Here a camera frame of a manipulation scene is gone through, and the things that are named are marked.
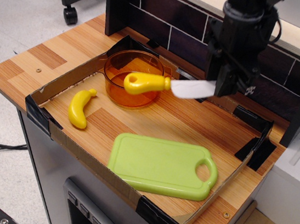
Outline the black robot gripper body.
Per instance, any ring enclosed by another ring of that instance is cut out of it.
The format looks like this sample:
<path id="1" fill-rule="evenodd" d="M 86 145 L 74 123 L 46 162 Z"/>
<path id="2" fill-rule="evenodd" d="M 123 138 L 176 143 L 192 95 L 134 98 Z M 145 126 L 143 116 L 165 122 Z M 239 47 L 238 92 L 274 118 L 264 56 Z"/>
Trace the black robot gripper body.
<path id="1" fill-rule="evenodd" d="M 252 95 L 256 89 L 254 81 L 261 73 L 258 57 L 270 42 L 275 19 L 249 23 L 226 16 L 223 21 L 209 19 L 208 26 L 207 54 L 223 54 L 223 65 L 229 64 L 244 75 L 247 85 L 243 94 Z"/>

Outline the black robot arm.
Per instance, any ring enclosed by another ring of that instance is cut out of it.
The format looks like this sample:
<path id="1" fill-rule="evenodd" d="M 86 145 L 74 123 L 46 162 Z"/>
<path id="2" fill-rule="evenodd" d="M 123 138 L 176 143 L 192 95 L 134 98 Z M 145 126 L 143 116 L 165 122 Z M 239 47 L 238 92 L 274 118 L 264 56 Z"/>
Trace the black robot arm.
<path id="1" fill-rule="evenodd" d="M 224 19 L 208 21 L 205 76 L 216 84 L 217 97 L 252 94 L 254 80 L 259 77 L 259 54 L 268 44 L 277 42 L 271 34 L 280 26 L 275 5 L 283 0 L 226 0 Z"/>

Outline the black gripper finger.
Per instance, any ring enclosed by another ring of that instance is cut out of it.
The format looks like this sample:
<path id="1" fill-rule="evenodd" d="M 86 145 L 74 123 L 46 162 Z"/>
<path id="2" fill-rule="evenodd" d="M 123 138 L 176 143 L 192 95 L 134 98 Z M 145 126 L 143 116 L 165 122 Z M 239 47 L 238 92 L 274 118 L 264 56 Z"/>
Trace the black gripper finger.
<path id="1" fill-rule="evenodd" d="M 216 81 L 223 66 L 223 54 L 208 53 L 205 76 L 207 81 Z"/>
<path id="2" fill-rule="evenodd" d="M 245 93 L 247 84 L 244 80 L 244 75 L 237 68 L 225 64 L 219 70 L 214 95 L 221 97 L 236 94 L 238 91 Z"/>

